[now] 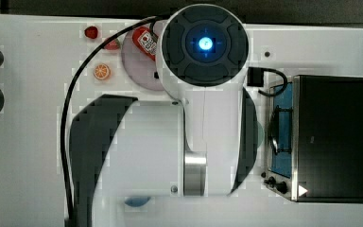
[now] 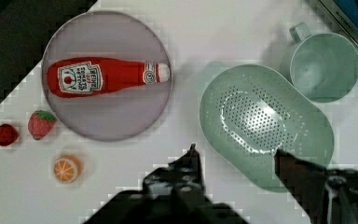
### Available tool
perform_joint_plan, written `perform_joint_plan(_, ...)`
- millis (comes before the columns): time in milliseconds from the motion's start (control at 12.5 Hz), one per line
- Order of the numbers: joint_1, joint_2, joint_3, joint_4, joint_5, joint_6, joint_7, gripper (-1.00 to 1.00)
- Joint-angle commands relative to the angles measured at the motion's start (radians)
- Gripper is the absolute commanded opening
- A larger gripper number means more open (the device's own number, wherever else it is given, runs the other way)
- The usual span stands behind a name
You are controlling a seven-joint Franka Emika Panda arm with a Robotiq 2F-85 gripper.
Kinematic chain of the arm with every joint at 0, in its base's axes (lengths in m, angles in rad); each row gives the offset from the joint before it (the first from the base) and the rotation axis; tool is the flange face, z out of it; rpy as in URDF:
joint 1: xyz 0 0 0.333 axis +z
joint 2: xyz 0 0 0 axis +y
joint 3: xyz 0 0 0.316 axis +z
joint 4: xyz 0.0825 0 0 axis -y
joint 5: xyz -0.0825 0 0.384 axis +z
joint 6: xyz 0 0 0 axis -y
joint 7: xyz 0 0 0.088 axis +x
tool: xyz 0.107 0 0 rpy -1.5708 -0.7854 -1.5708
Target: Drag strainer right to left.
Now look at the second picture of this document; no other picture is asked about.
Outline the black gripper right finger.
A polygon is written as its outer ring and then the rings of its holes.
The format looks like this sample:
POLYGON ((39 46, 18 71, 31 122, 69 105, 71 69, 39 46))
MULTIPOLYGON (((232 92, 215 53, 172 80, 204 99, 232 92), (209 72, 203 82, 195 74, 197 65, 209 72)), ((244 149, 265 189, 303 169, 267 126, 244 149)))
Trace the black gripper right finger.
POLYGON ((279 149, 275 174, 311 224, 358 224, 358 171, 327 169, 279 149))

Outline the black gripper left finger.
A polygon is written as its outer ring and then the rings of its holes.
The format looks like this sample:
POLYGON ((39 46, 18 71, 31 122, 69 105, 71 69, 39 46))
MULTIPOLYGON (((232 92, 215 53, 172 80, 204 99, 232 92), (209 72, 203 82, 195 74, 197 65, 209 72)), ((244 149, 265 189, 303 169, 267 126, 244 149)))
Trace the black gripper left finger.
POLYGON ((142 184, 142 192, 153 199, 158 196, 171 195, 176 188, 192 188, 205 191, 200 154, 196 144, 179 159, 169 162, 166 167, 159 167, 147 175, 142 184))

